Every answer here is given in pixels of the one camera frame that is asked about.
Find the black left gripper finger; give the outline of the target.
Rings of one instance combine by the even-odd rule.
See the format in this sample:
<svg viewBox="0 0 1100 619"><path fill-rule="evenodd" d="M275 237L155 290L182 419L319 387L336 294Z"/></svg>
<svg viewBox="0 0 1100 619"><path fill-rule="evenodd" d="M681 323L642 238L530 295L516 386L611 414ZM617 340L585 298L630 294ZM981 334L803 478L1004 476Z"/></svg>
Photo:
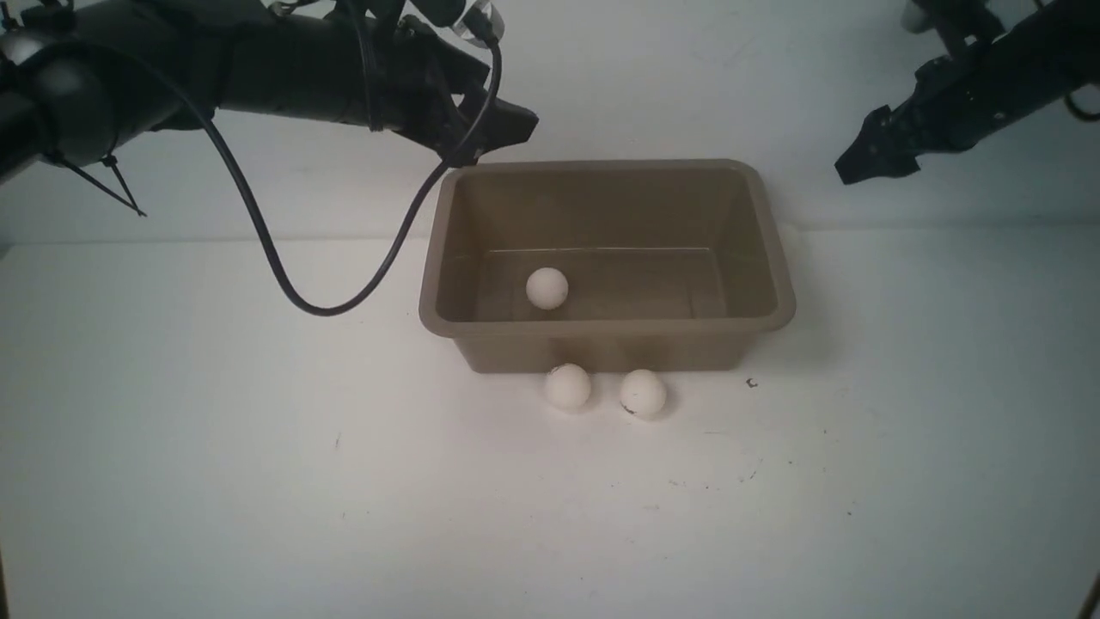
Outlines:
<svg viewBox="0 0 1100 619"><path fill-rule="evenodd" d="M495 98L480 123L482 148L503 150L526 144L534 137L538 123L539 118L534 111Z"/></svg>

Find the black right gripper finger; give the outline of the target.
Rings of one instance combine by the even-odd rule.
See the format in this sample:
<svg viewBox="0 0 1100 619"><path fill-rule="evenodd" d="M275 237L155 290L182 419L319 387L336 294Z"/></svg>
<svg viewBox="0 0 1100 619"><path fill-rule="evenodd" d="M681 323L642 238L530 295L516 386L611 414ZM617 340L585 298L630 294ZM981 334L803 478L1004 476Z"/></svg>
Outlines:
<svg viewBox="0 0 1100 619"><path fill-rule="evenodd" d="M865 117L853 144L842 152L835 169L851 187L873 179L904 179L920 172L919 157L908 150L908 134L897 126L893 110L882 106Z"/></svg>

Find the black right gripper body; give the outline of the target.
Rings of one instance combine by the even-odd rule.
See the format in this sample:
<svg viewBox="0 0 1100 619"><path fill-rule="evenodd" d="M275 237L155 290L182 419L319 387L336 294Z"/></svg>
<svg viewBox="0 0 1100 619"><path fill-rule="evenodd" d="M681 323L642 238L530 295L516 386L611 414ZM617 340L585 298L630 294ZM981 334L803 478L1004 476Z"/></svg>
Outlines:
<svg viewBox="0 0 1100 619"><path fill-rule="evenodd" d="M877 156L963 152L1032 113L1032 47L974 43L919 69L919 85L877 122Z"/></svg>

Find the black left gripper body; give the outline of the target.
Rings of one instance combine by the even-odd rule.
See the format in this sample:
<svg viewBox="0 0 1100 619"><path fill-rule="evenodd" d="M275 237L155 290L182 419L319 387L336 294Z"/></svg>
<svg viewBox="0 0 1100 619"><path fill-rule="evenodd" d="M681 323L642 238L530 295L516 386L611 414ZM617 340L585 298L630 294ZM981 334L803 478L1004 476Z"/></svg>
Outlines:
<svg viewBox="0 0 1100 619"><path fill-rule="evenodd" d="M499 97L503 60L479 60L415 16L370 24L386 128L430 150L448 168L475 165L508 145L508 108Z"/></svg>

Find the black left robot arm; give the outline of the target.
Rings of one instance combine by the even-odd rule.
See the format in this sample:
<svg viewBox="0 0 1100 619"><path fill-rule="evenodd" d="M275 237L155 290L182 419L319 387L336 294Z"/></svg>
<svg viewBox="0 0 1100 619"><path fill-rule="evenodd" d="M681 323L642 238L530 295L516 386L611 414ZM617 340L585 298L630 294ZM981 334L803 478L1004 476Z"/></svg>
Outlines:
<svg viewBox="0 0 1100 619"><path fill-rule="evenodd" d="M217 110L392 131L452 166L526 144L534 111L501 101L490 67L441 38L499 40L487 1L3 3L3 179L42 161L82 168L150 131Z"/></svg>

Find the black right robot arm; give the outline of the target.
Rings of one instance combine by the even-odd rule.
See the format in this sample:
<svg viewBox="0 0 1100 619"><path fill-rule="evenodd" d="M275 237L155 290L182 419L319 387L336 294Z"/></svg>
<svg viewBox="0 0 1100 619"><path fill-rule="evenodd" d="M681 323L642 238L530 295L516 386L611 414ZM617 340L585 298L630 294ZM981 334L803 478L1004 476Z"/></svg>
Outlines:
<svg viewBox="0 0 1100 619"><path fill-rule="evenodd" d="M919 157L963 153L1097 82L1096 1L1042 1L1005 27L985 1L910 1L902 22L938 33L945 52L915 71L908 100L865 117L836 161L842 183L904 179Z"/></svg>

